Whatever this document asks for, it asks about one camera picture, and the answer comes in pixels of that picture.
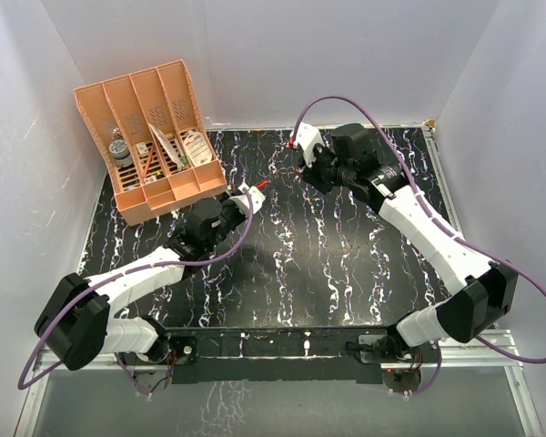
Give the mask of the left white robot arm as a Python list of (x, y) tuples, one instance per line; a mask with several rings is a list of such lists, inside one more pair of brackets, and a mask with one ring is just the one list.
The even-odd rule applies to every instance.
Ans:
[(35, 334), (70, 371), (106, 353), (165, 361), (170, 349), (167, 330), (150, 316), (124, 319), (119, 311), (206, 266), (218, 244), (263, 203), (257, 194), (202, 199), (148, 255), (95, 276), (64, 276), (36, 321)]

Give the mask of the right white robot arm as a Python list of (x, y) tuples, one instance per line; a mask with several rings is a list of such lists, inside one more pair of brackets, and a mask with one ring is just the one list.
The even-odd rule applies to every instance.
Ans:
[(359, 123), (337, 127), (327, 147), (316, 127), (292, 133), (302, 179), (322, 194), (348, 188), (394, 226), (442, 279), (450, 297), (415, 310), (373, 343), (383, 357), (408, 361), (420, 346), (452, 338), (467, 343), (511, 309), (518, 275), (504, 264), (460, 244), (461, 234), (432, 207), (423, 208), (400, 163), (379, 160), (372, 136)]

